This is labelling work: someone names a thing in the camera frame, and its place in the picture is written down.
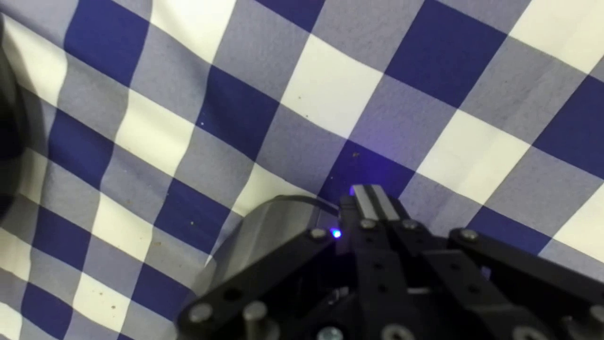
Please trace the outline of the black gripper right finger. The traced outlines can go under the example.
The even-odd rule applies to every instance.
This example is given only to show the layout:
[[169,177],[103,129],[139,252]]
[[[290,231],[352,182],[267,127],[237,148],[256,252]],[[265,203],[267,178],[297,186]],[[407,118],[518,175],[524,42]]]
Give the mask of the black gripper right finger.
[[373,220],[401,258],[407,297],[430,307],[428,335],[458,340],[552,340],[524,307],[513,305],[482,271],[448,241],[432,237],[379,186],[369,188]]

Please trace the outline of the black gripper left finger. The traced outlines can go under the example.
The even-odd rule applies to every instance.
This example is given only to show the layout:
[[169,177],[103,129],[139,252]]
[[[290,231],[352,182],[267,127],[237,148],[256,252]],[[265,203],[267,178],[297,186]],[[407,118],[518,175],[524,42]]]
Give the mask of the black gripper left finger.
[[362,340],[409,340],[405,280],[388,237],[398,220],[377,186],[352,186],[341,199],[339,228],[354,263]]

